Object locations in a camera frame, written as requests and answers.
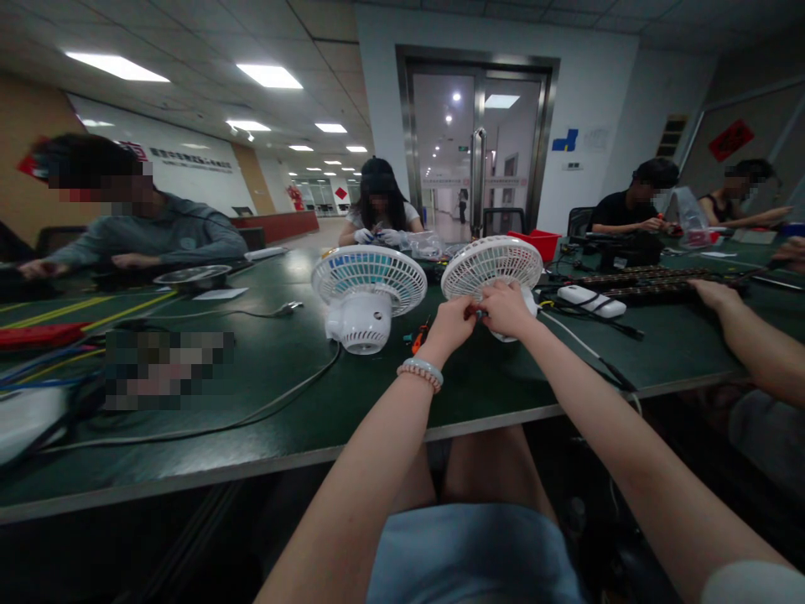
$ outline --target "metal bowl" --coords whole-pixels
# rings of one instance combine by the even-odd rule
[[[154,282],[168,285],[179,292],[195,292],[220,288],[226,284],[226,274],[232,270],[225,264],[211,264],[204,267],[182,268],[172,273],[159,275]]]

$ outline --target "person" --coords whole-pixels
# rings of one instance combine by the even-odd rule
[[[467,200],[470,198],[470,193],[467,189],[462,189],[459,191],[459,220],[461,224],[467,223]]]
[[[754,216],[747,216],[740,209],[740,203],[751,190],[772,177],[776,178],[774,169],[765,159],[744,159],[727,168],[724,186],[699,200],[710,226],[763,227],[779,222],[791,212],[791,206],[773,208]]]
[[[805,238],[792,237],[774,258],[805,274]],[[727,346],[759,388],[730,410],[730,442],[805,502],[805,346],[757,316],[734,289],[712,281],[690,283],[718,315]]]
[[[660,231],[671,225],[661,219],[652,204],[654,195],[671,189],[679,181],[679,168],[670,159],[654,158],[643,162],[631,175],[625,191],[607,195],[593,210],[588,232],[625,234]]]
[[[724,593],[736,581],[750,596],[742,601],[797,599],[805,577],[534,318],[519,284],[498,281],[475,304],[466,296],[439,307],[428,339],[347,442],[256,602],[584,601],[521,426],[455,438],[435,505],[423,450],[428,413],[441,384],[449,388],[440,372],[472,333],[476,310],[540,366],[683,600],[734,601]],[[767,593],[759,575],[785,586],[788,599]]]
[[[423,232],[419,214],[403,197],[391,164],[372,158],[361,168],[361,198],[350,208],[340,246],[372,243],[399,246],[405,232]]]
[[[134,270],[242,258],[247,251],[226,216],[158,190],[149,164],[108,138],[63,134],[34,145],[33,156],[51,189],[70,190],[72,200],[116,204],[122,214],[102,216],[76,241],[20,265],[26,279],[59,277],[96,263]]]

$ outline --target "paper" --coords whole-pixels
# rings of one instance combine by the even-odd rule
[[[193,299],[229,299],[235,298],[245,292],[248,288],[236,288],[236,289],[213,289],[208,292],[204,292],[203,294],[197,295]]]

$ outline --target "fan grille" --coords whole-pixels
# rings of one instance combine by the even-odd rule
[[[422,302],[427,288],[425,272],[396,250],[350,246],[319,260],[313,271],[313,288],[326,302],[353,292],[388,294],[392,316],[404,315]]]
[[[494,235],[470,243],[444,270],[442,293],[447,299],[471,295],[480,300],[482,290],[497,280],[531,289],[543,272],[543,259],[530,243],[516,237]]]

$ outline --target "green workbench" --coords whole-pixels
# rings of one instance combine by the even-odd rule
[[[726,244],[739,250],[731,260],[764,263],[766,247]],[[313,266],[324,250],[299,249],[269,258],[230,278],[232,287],[248,287],[238,298],[214,302],[186,299],[160,302],[154,315],[183,315],[211,309],[257,313],[291,300],[304,303],[293,315],[260,319],[213,315],[198,320],[155,321],[173,331],[235,334],[232,362],[214,370],[198,394],[181,399],[180,410],[140,410],[87,421],[75,440],[145,436],[175,430],[210,428],[240,419],[287,391],[328,363],[336,346],[325,339],[326,306],[309,285]],[[707,266],[725,272],[748,267],[698,255],[665,258],[672,268]],[[131,307],[148,296],[118,296],[106,305]],[[94,447],[41,455],[0,479],[0,523],[38,518],[81,508],[238,480],[335,459],[340,448],[382,395],[400,363],[410,356],[403,336],[416,331],[443,301],[432,286],[424,302],[392,322],[383,350],[358,357],[342,352],[318,381],[272,409],[271,417],[236,430],[173,442]],[[773,325],[805,339],[805,299],[798,293],[752,284],[750,304]],[[25,308],[8,310],[15,320]],[[90,309],[81,310],[89,313]],[[84,320],[100,319],[103,313]],[[629,309],[624,321],[646,332],[636,342],[606,325],[559,316],[599,354],[615,364],[642,397],[671,393],[745,376],[726,349],[717,320],[700,305]],[[60,317],[68,322],[71,315]],[[557,326],[548,323],[580,356],[595,365]],[[517,343],[503,344],[483,326],[444,367],[445,387],[431,410],[428,440],[488,430],[561,414],[544,376]]]

